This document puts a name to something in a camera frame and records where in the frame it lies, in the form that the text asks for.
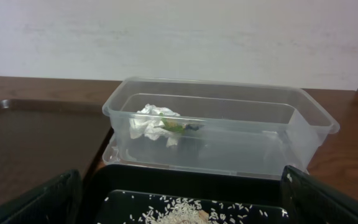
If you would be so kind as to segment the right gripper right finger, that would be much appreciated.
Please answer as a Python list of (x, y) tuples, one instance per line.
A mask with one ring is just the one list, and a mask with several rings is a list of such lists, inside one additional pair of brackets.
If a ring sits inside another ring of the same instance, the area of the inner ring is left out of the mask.
[(285, 166), (280, 189), (291, 223), (358, 224), (357, 200), (293, 166)]

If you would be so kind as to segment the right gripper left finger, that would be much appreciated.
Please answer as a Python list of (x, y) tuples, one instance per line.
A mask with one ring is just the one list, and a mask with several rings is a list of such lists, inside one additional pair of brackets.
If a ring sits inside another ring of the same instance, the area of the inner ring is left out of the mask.
[(0, 223), (75, 223), (81, 199), (81, 175), (68, 170), (0, 205)]

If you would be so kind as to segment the pile of rice scraps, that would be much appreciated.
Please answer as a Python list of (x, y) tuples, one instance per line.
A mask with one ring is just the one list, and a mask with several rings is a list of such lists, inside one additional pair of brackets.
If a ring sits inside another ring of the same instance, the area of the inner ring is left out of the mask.
[(289, 223), (280, 207), (200, 200), (140, 192), (111, 192), (94, 220), (96, 224), (252, 224)]

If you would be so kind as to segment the white tissue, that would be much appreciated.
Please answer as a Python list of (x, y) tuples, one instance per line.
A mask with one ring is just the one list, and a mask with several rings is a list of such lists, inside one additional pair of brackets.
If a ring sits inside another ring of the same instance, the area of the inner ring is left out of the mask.
[(179, 134), (171, 133), (162, 128), (158, 128), (158, 123), (152, 120), (152, 116), (163, 113), (169, 116), (179, 116), (179, 113), (172, 111), (166, 107), (158, 107), (151, 104), (146, 104), (143, 109), (137, 111), (140, 116), (135, 116), (129, 120), (129, 133), (131, 139), (138, 139), (140, 137), (149, 138), (152, 141), (158, 140), (160, 137), (167, 138), (166, 147), (177, 146), (179, 142)]

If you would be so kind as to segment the green snack wrapper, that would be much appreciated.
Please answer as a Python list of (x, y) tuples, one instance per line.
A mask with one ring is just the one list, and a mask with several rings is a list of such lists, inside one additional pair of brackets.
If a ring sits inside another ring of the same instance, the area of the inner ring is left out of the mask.
[(188, 131), (198, 131), (205, 124), (196, 119), (185, 119), (180, 116), (169, 116), (163, 113), (152, 116), (152, 120), (158, 123), (157, 127), (175, 134), (185, 134)]

